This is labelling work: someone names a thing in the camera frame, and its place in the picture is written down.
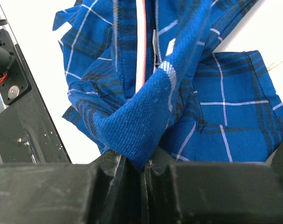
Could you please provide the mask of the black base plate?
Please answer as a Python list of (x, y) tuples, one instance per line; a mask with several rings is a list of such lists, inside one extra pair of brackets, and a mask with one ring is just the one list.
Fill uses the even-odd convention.
[(70, 162), (25, 57), (5, 29), (0, 47), (15, 57), (0, 84), (0, 162)]

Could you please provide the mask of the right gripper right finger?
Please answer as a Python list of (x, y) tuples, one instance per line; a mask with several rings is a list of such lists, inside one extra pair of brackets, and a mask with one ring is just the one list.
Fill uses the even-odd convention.
[(176, 161), (157, 148), (141, 192), (144, 224), (283, 224), (283, 182), (262, 163)]

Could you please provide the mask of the pink wire hanger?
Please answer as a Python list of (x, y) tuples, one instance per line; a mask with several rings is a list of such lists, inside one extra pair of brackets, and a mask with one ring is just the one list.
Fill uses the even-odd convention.
[(137, 13), (137, 62), (136, 62), (136, 85), (137, 93), (145, 83), (146, 72), (146, 11), (145, 0), (136, 1)]

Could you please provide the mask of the blue plaid shirt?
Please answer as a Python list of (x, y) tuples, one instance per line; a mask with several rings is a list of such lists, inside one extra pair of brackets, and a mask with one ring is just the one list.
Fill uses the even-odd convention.
[(55, 14), (70, 107), (63, 117), (142, 170), (178, 161), (265, 162), (283, 103), (258, 51), (216, 52), (254, 0), (147, 0), (145, 84), (136, 90), (134, 0), (78, 0)]

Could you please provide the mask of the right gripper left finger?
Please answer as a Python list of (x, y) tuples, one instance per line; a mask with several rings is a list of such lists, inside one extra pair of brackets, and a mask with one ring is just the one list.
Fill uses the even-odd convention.
[(139, 223), (139, 175), (113, 151), (90, 164), (0, 165), (0, 224)]

